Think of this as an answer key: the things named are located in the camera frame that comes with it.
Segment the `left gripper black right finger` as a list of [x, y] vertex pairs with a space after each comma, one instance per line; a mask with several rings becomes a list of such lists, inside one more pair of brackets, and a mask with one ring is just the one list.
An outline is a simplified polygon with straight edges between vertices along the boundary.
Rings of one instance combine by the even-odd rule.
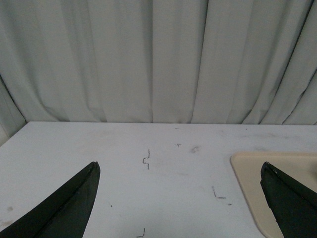
[[266, 202], [285, 238], [317, 236], [317, 193], [269, 162], [260, 181]]

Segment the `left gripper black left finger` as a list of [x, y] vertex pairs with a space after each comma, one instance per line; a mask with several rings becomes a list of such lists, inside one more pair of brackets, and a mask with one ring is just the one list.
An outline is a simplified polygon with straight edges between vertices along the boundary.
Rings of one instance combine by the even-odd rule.
[[91, 162], [23, 217], [1, 231], [2, 238], [81, 238], [89, 221], [100, 180]]

